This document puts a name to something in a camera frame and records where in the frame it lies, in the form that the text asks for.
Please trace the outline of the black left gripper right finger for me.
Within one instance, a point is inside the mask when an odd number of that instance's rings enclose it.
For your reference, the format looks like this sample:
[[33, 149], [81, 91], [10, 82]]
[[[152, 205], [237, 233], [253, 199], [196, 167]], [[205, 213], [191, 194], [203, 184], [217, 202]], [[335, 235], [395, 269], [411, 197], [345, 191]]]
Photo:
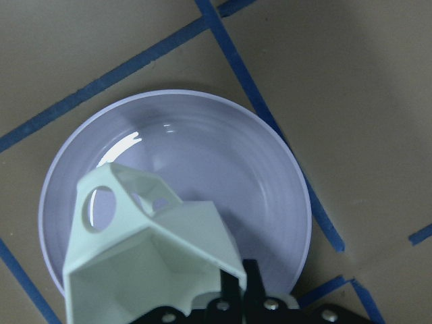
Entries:
[[242, 261], [247, 286], [243, 297], [245, 323], [371, 323], [346, 308], [324, 304], [311, 313], [298, 308], [290, 308], [288, 303], [277, 296], [269, 296], [264, 288], [259, 264], [254, 259]]

